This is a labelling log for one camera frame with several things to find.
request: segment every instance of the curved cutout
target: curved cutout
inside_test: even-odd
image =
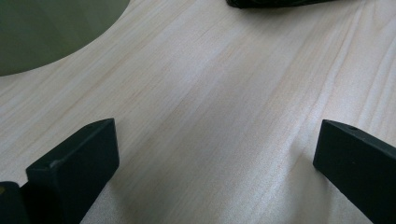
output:
[[[0,1],[0,76],[55,62],[91,43],[129,0]]]

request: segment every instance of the wood grain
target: wood grain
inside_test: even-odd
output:
[[[396,4],[133,0],[78,52],[0,77],[0,179],[115,118],[82,223],[370,223],[312,166],[322,119],[396,146]]]

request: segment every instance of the black object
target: black object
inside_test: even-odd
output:
[[[334,0],[227,0],[231,7],[300,7]]]
[[[114,119],[83,127],[30,165],[22,188],[0,182],[0,223],[79,223],[119,163]]]
[[[396,148],[323,120],[314,166],[374,223],[396,223]]]

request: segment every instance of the black clamp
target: black clamp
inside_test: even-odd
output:
[[[323,120],[314,166],[374,223],[396,223],[396,148]]]
[[[0,182],[0,223],[79,223],[119,164],[114,119],[89,124],[30,165],[21,188]]]
[[[227,0],[231,7],[300,7],[335,0]]]

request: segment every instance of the black rubber pad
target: black rubber pad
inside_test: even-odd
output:
[[[396,223],[396,148],[323,120],[314,166],[374,223]]]
[[[119,167],[114,119],[89,124],[26,169],[33,223],[79,223]]]
[[[0,223],[30,223],[17,183],[0,182]]]
[[[334,0],[226,0],[231,7],[300,7]]]

